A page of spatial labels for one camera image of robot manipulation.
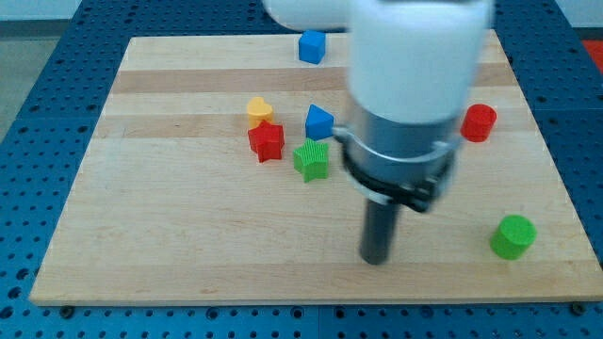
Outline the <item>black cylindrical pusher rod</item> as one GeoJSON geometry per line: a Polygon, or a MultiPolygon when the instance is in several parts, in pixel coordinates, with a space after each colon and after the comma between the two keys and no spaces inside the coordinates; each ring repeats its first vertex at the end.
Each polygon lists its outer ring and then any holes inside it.
{"type": "Polygon", "coordinates": [[[359,253],[368,264],[381,265],[388,260],[398,215],[397,204],[367,200],[359,253]]]}

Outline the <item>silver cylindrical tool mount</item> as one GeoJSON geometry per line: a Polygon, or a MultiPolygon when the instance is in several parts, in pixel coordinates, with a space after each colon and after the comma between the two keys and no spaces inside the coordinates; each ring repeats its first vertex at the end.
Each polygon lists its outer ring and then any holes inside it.
{"type": "Polygon", "coordinates": [[[352,185],[369,202],[405,205],[425,213],[448,189],[462,138],[456,117],[389,119],[354,99],[333,128],[352,185]]]}

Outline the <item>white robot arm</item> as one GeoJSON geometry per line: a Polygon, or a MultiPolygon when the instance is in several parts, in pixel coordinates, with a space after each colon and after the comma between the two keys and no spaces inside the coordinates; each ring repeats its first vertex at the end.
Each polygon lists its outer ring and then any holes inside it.
{"type": "Polygon", "coordinates": [[[457,127],[478,69],[491,0],[264,0],[279,25],[348,33],[350,96],[334,127],[343,166],[366,197],[359,252],[390,253],[398,211],[430,209],[448,188],[462,143],[457,127]]]}

